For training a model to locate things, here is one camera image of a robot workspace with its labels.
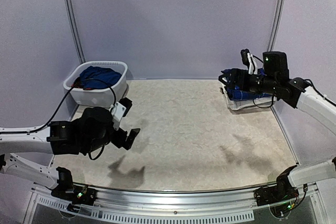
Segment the blue plaid shirt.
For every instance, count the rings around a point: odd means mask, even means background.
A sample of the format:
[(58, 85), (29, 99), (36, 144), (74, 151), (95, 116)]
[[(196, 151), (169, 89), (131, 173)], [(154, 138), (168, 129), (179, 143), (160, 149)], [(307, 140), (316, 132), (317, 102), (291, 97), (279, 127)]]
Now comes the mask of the blue plaid shirt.
[(223, 87), (223, 90), (228, 95), (229, 99), (232, 101), (248, 101), (248, 100), (255, 100), (260, 98), (271, 98), (272, 95), (266, 94), (266, 93), (251, 93), (247, 91), (243, 91), (240, 89), (239, 86), (234, 86), (230, 89), (225, 89)]

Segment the aluminium front rail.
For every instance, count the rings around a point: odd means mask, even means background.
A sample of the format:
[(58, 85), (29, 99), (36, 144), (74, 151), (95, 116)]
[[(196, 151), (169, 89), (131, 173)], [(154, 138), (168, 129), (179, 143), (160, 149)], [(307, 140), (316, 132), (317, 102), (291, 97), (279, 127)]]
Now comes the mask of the aluminium front rail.
[(147, 191), (97, 186), (91, 206), (32, 189), (24, 223), (335, 223), (319, 183), (291, 199), (260, 206), (259, 185), (208, 191)]

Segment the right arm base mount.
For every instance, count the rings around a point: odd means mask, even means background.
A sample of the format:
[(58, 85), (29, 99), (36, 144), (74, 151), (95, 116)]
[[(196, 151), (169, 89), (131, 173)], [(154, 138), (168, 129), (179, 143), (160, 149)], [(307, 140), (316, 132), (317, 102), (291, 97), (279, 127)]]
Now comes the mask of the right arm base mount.
[(308, 191), (308, 185), (303, 185), (304, 195), (302, 198), (299, 196), (297, 187), (293, 187), (289, 182), (290, 172), (296, 168), (297, 165), (291, 166), (284, 170), (277, 178), (276, 184), (273, 186), (261, 186), (254, 191), (254, 199), (257, 206), (277, 205), (270, 206), (271, 214), (278, 219), (284, 219), (296, 209), (305, 199)]

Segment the corner wall post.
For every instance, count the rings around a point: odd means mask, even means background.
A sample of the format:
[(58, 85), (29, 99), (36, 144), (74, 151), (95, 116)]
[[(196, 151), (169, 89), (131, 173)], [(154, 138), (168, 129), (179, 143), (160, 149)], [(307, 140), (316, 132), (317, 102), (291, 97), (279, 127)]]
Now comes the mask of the corner wall post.
[(285, 0), (266, 0), (266, 35), (260, 53), (272, 51), (278, 35)]
[(79, 32), (78, 32), (78, 27), (77, 27), (77, 22), (76, 22), (72, 0), (65, 0), (65, 7), (66, 7), (67, 15), (68, 15), (70, 31), (73, 37), (73, 42), (74, 42), (74, 46), (77, 52), (79, 62), (85, 63), (86, 59), (83, 53), (83, 48), (82, 48), (81, 40), (79, 37)]

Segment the white t-shirt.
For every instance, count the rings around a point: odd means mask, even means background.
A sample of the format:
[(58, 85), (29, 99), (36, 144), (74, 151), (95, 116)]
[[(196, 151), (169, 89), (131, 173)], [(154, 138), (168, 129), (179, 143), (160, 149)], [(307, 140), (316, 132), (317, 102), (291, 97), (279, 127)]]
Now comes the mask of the white t-shirt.
[(223, 94), (227, 108), (231, 109), (232, 111), (267, 109), (267, 108), (270, 108), (273, 104), (272, 97), (271, 98), (260, 98), (260, 99), (248, 100), (248, 101), (232, 101), (229, 99), (228, 95), (223, 90), (222, 84), (220, 84), (220, 91)]

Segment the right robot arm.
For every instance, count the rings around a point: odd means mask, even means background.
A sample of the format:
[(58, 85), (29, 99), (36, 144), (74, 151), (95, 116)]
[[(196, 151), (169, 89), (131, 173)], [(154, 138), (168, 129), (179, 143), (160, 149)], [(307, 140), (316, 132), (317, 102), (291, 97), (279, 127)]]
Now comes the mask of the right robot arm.
[(300, 164), (277, 177), (271, 196), (282, 201), (291, 194), (292, 188), (334, 179), (335, 147), (331, 147), (331, 141), (335, 139), (335, 102), (318, 91), (310, 79), (291, 78), (284, 52), (264, 52), (260, 60), (262, 71), (256, 63), (258, 58), (248, 49), (240, 54), (247, 68), (223, 70), (218, 77), (227, 89), (268, 94), (295, 109), (293, 115), (303, 113), (285, 125), (291, 133)]

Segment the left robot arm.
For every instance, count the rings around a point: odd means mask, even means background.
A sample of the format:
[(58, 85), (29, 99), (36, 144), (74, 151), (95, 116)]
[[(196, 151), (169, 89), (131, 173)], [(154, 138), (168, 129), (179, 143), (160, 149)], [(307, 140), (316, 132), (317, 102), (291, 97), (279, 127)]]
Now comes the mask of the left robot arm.
[(67, 200), (78, 195), (73, 185), (71, 171), (63, 167), (48, 167), (20, 157), (20, 153), (45, 153), (53, 155), (88, 156), (103, 153), (113, 144), (129, 150), (140, 133), (139, 128), (130, 132), (120, 127), (128, 109), (108, 110), (101, 107), (86, 108), (81, 117), (73, 121), (52, 121), (39, 129), (8, 132), (1, 131), (1, 173), (17, 176), (58, 190)]

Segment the white plastic laundry basket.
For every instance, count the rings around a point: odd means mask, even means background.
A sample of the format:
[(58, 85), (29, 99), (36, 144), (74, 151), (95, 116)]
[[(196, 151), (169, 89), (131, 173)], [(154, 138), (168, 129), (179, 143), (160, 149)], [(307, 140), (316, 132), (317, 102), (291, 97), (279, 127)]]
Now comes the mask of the white plastic laundry basket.
[(112, 69), (121, 74), (119, 80), (110, 88), (105, 89), (83, 89), (74, 88), (70, 94), (78, 105), (84, 106), (101, 106), (108, 108), (115, 101), (126, 96), (128, 85), (126, 74), (128, 65), (122, 61), (88, 61), (79, 65), (72, 74), (63, 82), (65, 90), (70, 90), (75, 80), (80, 77), (80, 74), (88, 67), (101, 67)]

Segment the red garment in basket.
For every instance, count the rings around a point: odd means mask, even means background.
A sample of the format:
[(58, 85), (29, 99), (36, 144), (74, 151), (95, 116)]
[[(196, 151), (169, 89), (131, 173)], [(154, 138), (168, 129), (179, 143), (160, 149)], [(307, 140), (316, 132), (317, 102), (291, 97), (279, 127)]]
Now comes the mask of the red garment in basket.
[(76, 78), (71, 85), (72, 88), (77, 88), (77, 89), (87, 89), (86, 87), (86, 80), (82, 80), (80, 77)]

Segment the left corner wall post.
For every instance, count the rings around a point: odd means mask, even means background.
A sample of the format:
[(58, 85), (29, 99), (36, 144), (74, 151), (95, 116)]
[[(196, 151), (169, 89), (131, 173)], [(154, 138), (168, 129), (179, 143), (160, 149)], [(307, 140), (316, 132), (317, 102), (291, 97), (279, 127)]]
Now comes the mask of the left corner wall post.
[(73, 42), (74, 42), (74, 46), (77, 52), (79, 62), (85, 63), (86, 59), (83, 53), (83, 48), (82, 48), (81, 40), (79, 37), (79, 32), (78, 32), (78, 27), (77, 27), (77, 22), (76, 22), (72, 0), (65, 0), (65, 7), (66, 7), (67, 15), (68, 15), (70, 31), (73, 37)]

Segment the right corner wall post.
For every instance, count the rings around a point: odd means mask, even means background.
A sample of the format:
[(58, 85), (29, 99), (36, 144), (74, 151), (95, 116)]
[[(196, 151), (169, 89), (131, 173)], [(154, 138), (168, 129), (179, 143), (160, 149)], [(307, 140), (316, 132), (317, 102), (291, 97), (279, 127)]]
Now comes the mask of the right corner wall post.
[(266, 35), (260, 53), (272, 51), (278, 35), (285, 0), (266, 0)]

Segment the dark blue garment in basket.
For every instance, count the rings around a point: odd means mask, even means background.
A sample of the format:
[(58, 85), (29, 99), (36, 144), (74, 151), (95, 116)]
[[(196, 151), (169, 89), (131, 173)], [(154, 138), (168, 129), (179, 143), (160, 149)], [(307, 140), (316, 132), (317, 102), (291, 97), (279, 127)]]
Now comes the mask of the dark blue garment in basket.
[(121, 78), (122, 74), (111, 68), (89, 66), (83, 70), (79, 77), (86, 80), (87, 90), (106, 89), (115, 85)]

